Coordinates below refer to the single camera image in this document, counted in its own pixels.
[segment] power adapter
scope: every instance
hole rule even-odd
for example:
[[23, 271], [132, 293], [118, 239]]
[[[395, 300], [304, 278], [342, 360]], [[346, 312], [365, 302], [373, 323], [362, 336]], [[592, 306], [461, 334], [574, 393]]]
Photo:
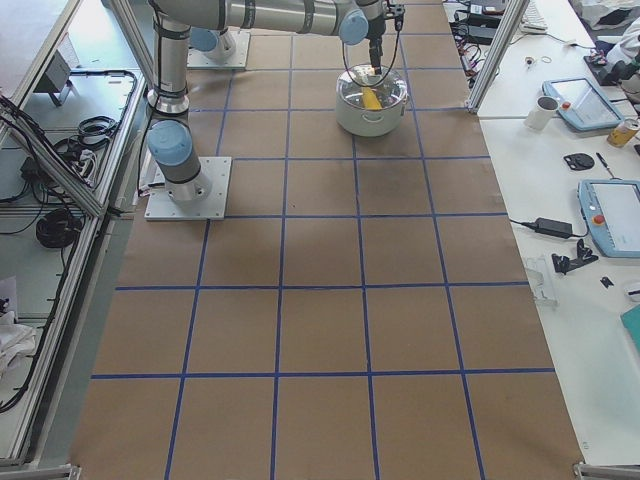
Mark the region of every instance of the power adapter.
[[558, 220], [538, 217], [535, 222], [522, 222], [520, 225], [530, 228], [541, 235], [565, 239], [573, 236], [573, 227], [571, 224], [559, 222]]

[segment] pot handle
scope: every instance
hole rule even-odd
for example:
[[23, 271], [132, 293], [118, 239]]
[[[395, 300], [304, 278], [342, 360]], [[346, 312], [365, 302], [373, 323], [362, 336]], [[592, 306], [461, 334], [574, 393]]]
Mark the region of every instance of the pot handle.
[[363, 113], [362, 114], [362, 119], [365, 122], [369, 122], [369, 123], [380, 123], [382, 120], [384, 120], [384, 115], [381, 115], [381, 116], [379, 116], [377, 118], [369, 118], [369, 117], [367, 117], [366, 113]]

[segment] floor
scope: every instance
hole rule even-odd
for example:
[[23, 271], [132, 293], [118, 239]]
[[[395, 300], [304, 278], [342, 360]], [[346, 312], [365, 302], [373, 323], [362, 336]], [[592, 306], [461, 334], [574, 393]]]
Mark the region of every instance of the floor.
[[255, 31], [246, 72], [190, 72], [198, 152], [234, 159], [227, 218], [138, 207], [71, 451], [83, 478], [573, 478], [444, 10], [408, 11], [412, 103], [384, 137], [335, 121], [336, 39]]

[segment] yellow object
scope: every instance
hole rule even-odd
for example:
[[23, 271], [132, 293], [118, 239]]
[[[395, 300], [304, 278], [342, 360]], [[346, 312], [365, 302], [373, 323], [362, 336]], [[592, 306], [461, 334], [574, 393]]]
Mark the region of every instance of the yellow object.
[[382, 104], [370, 87], [362, 87], [362, 103], [367, 110], [382, 110]]

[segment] blue joint cap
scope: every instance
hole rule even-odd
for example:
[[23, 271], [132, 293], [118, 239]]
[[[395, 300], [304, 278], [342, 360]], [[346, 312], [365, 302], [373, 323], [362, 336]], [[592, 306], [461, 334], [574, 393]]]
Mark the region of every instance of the blue joint cap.
[[196, 50], [210, 52], [218, 46], [218, 42], [220, 42], [220, 34], [218, 32], [198, 27], [191, 29], [189, 44]]
[[340, 40], [347, 45], [357, 45], [367, 37], [369, 22], [362, 10], [352, 10], [340, 24]]
[[175, 120], [156, 123], [147, 133], [147, 146], [160, 165], [176, 167], [191, 155], [193, 141], [189, 129]]

